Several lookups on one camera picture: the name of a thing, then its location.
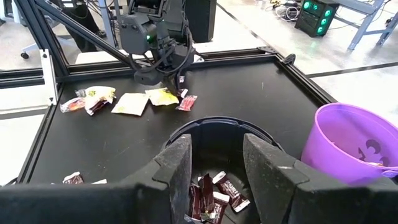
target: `brown wrapper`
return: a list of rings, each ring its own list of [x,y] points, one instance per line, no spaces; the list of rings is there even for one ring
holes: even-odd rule
[[[200,213],[201,213],[200,187],[197,186],[196,184],[191,184],[189,186],[189,196],[190,196],[189,216],[193,219],[200,221]]]
[[[214,209],[213,183],[209,174],[199,180],[201,188],[202,212],[211,213]]]
[[[80,175],[80,172],[74,172],[71,175],[65,177],[62,181],[64,184],[83,184],[83,178]]]
[[[225,194],[221,194],[218,192],[213,192],[214,196],[214,210],[213,210],[213,219],[208,220],[208,223],[211,224],[221,224],[223,220],[225,208],[229,202],[229,196]]]
[[[217,186],[221,193],[231,197],[229,204],[235,212],[240,212],[250,204],[250,201],[236,190],[224,171],[221,171],[213,178],[213,184]]]

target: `chair wheel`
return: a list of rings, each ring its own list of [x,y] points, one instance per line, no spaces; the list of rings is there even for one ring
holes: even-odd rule
[[[23,59],[28,59],[29,58],[29,55],[27,54],[27,53],[21,53],[21,57],[23,58]]]

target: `bucket handle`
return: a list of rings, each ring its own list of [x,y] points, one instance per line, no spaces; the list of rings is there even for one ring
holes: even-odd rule
[[[398,171],[386,170],[386,171],[382,172],[381,175],[383,175],[384,177],[393,178],[398,175]]]

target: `black tabletop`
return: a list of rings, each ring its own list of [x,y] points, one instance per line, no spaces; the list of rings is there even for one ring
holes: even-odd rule
[[[102,79],[65,86],[60,102],[75,90],[103,85],[124,93],[144,93],[131,78]],[[116,104],[93,116],[84,110],[54,114],[30,183],[59,183],[80,171],[86,182],[119,181],[157,155],[177,128],[206,116],[231,116],[265,129],[290,155],[300,158],[317,106],[273,63],[206,68],[188,72],[185,87],[197,95],[192,111],[176,105],[152,106],[141,117],[112,114]]]

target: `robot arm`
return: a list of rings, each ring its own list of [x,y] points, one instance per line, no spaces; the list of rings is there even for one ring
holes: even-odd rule
[[[181,0],[131,1],[129,12],[122,14],[120,21],[121,43],[136,71],[135,81],[144,85],[163,82],[177,94],[180,72],[193,63],[195,54]],[[153,60],[145,56],[149,50]],[[148,64],[138,64],[132,54],[145,56]]]

